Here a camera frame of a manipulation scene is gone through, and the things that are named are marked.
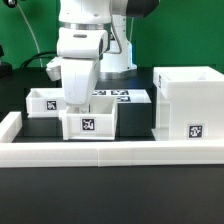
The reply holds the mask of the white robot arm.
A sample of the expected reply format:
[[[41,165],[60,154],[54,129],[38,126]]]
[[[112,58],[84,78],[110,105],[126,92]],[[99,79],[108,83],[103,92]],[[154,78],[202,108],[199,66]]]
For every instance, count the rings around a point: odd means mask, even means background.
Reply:
[[[100,74],[100,60],[110,49],[113,15],[144,18],[160,0],[60,0],[57,56],[46,67],[60,80],[68,105],[86,107]]]

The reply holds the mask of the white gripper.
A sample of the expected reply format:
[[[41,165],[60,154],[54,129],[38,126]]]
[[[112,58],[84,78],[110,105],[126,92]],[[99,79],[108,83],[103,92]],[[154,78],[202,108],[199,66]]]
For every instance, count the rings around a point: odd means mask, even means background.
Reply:
[[[85,107],[98,81],[100,62],[98,59],[55,57],[47,64],[46,71],[52,81],[61,80],[67,104]]]

